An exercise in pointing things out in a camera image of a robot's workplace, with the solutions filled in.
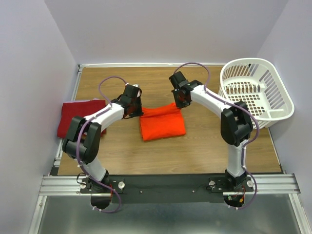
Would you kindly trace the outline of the orange t-shirt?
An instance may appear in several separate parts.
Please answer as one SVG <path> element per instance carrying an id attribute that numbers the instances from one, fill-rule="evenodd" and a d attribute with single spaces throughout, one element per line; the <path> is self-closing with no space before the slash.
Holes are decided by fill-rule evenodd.
<path id="1" fill-rule="evenodd" d="M 141 136 L 144 141 L 186 134 L 182 112 L 175 103 L 158 108 L 143 108 L 139 117 Z"/>

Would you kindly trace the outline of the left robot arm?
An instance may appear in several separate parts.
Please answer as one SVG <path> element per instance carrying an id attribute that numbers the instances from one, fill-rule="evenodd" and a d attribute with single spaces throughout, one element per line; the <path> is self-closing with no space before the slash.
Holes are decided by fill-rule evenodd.
<path id="1" fill-rule="evenodd" d="M 124 92 L 106 107 L 86 117 L 74 117 L 70 123 L 62 150 L 77 161 L 98 193 L 112 189 L 109 173 L 98 159 L 102 131 L 126 117 L 143 115 L 141 94 L 139 85 L 126 84 Z"/>

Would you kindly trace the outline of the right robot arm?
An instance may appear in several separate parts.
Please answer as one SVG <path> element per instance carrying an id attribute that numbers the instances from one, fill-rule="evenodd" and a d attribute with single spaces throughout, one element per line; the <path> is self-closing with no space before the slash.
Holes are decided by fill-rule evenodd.
<path id="1" fill-rule="evenodd" d="M 246 103 L 230 102 L 210 91 L 198 80 L 188 81 L 181 72 L 169 77 L 176 106 L 181 109 L 196 102 L 220 117 L 220 134 L 228 145 L 228 165 L 224 186 L 229 191 L 241 187 L 246 173 L 246 144 L 253 124 Z"/>

